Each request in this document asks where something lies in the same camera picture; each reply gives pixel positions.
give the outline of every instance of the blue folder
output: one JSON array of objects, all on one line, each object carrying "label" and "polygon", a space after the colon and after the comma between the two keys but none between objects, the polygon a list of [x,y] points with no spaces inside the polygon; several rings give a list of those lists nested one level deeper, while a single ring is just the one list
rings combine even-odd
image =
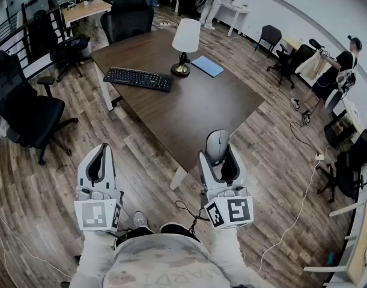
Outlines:
[{"label": "blue folder", "polygon": [[218,66],[205,56],[200,56],[198,59],[192,61],[191,64],[197,66],[200,70],[203,70],[213,78],[218,76],[223,71],[222,67]]}]

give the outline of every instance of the wooden floor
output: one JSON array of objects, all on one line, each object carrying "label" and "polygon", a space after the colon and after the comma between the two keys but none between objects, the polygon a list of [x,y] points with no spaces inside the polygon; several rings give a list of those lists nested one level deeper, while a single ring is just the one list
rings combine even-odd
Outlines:
[{"label": "wooden floor", "polygon": [[[168,7],[157,8],[156,16],[167,16],[175,22],[180,19]],[[160,28],[159,22],[154,19],[153,29]],[[230,39],[226,36],[227,27],[214,26],[215,31],[201,31],[201,43],[214,44]],[[108,45],[103,30],[94,28],[93,21],[81,20],[79,31],[91,37],[93,49]],[[307,87],[296,79],[295,89],[291,89],[286,80],[279,86],[278,74],[266,71],[267,66],[274,64],[274,59],[267,59],[260,49],[253,52],[253,43],[245,38],[213,47],[200,45],[200,49],[265,99],[231,136],[231,144],[247,168],[247,189],[254,203],[254,222],[239,229],[238,237],[246,253],[246,265],[257,271],[264,250],[277,243],[293,224],[316,163],[315,152],[296,140],[289,124],[301,121],[300,113],[291,108],[289,98],[300,97]],[[169,189],[178,164],[144,125],[136,122],[125,102],[120,102],[111,112],[106,110],[92,63],[86,63],[81,69],[83,78],[71,70],[60,83],[52,86],[53,96],[65,101],[63,118],[79,118],[77,125],[71,124],[58,134],[73,151],[72,156],[50,145],[45,153],[46,165],[42,167],[37,164],[36,150],[23,148],[0,136],[1,216],[33,255],[50,261],[70,275],[77,267],[73,256],[82,250],[73,205],[77,167],[93,147],[108,142],[113,150],[117,186],[125,193],[121,215],[125,225],[132,225],[132,215],[140,209],[147,214],[154,230],[167,221],[190,226],[193,219],[174,202],[183,200],[197,213],[201,190],[197,168],[178,189],[174,192]],[[56,72],[51,68],[42,75]],[[35,80],[32,84],[40,94],[45,94]],[[110,93],[112,99],[118,96],[112,87]],[[324,116],[313,119],[311,125],[302,129],[296,126],[296,134],[325,154],[327,141],[323,125],[328,120]],[[336,154],[329,149],[327,158],[334,159]],[[329,191],[317,195],[317,190],[325,183],[326,178],[316,172],[297,224],[281,245],[264,257],[259,275],[275,287],[320,287],[328,274],[310,274],[303,272],[303,267],[326,265],[329,253],[338,253],[342,247],[350,215],[329,218],[328,214],[350,201],[337,191],[335,203],[329,205]],[[209,246],[210,226],[199,221],[196,232]],[[6,273],[0,244],[0,288],[13,287],[13,282],[19,288],[51,288],[68,280],[47,264],[30,257],[1,220],[0,234],[6,249],[7,267],[13,277],[12,281]]]}]

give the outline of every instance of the dark brown tabletop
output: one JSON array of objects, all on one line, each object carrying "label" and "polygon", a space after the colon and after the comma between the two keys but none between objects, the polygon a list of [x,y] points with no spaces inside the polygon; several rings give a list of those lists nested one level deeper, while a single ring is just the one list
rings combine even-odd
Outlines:
[{"label": "dark brown tabletop", "polygon": [[[171,45],[173,39],[173,33],[158,30],[97,50],[91,57],[103,74],[110,67],[170,74],[180,55]],[[201,55],[210,59],[200,50],[188,53],[191,60]],[[263,101],[227,69],[212,78],[189,66],[188,77],[174,77],[170,93],[113,85],[187,172],[196,165],[212,131],[233,133]]]}]

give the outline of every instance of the table lamp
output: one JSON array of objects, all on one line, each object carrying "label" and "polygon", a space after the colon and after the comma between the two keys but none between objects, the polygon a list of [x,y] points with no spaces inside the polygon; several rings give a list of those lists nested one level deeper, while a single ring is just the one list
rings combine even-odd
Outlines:
[{"label": "table lamp", "polygon": [[187,77],[190,74],[190,68],[185,63],[190,63],[186,52],[196,52],[199,46],[199,32],[201,24],[193,19],[181,19],[177,33],[175,34],[172,46],[181,51],[179,63],[171,67],[171,72],[178,77]]}]

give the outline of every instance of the black keyboard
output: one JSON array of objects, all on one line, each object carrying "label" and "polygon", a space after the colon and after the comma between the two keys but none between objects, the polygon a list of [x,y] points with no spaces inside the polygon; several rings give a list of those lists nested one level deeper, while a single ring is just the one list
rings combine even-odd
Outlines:
[{"label": "black keyboard", "polygon": [[172,85],[172,75],[111,67],[103,81],[169,92]]}]

